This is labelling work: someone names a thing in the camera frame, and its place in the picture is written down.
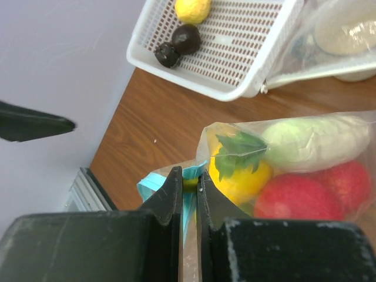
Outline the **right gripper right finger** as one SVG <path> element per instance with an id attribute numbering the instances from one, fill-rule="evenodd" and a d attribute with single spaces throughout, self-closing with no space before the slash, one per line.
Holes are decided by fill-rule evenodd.
<path id="1" fill-rule="evenodd" d="M 200 281 L 374 281 L 375 253 L 346 221 L 250 217 L 214 185 L 197 184 Z"/>

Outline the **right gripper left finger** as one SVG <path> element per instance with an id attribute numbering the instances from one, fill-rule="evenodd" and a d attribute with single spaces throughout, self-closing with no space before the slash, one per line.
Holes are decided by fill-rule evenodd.
<path id="1" fill-rule="evenodd" d="M 1 240 L 2 281 L 179 281 L 182 168 L 138 209 L 29 214 Z"/>

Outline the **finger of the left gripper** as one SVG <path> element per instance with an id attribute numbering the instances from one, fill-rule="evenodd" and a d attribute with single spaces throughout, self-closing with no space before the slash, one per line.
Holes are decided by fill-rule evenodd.
<path id="1" fill-rule="evenodd" d="M 1 139 L 25 142 L 74 131 L 68 118 L 1 102 Z"/>

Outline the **yellow pear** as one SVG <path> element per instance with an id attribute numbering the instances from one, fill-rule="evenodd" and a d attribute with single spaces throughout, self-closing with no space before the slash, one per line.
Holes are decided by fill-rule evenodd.
<path id="1" fill-rule="evenodd" d="M 231 177 L 219 180 L 219 171 L 215 167 L 215 158 L 210 159 L 209 175 L 214 185 L 236 206 L 255 198 L 273 176 L 273 168 L 261 160 L 258 169 L 252 173 L 252 165 L 236 170 Z"/>

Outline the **large red apple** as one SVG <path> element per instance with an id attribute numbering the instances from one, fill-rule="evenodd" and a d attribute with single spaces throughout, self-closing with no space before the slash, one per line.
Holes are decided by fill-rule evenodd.
<path id="1" fill-rule="evenodd" d="M 254 205 L 254 217 L 268 219 L 344 220 L 338 196 L 320 182 L 298 174 L 271 179 Z"/>

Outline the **blue zip top bag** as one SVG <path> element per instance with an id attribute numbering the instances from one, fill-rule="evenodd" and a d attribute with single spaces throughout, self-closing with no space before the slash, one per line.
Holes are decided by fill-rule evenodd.
<path id="1" fill-rule="evenodd" d="M 253 217 L 354 220 L 375 202 L 375 112 L 216 122 L 181 166 Z"/>

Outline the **small red fruit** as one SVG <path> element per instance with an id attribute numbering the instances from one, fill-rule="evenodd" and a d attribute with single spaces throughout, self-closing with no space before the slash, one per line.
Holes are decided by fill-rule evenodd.
<path id="1" fill-rule="evenodd" d="M 307 176 L 334 191 L 341 200 L 346 215 L 356 212 L 371 198 L 371 176 L 359 161 L 352 160 Z"/>

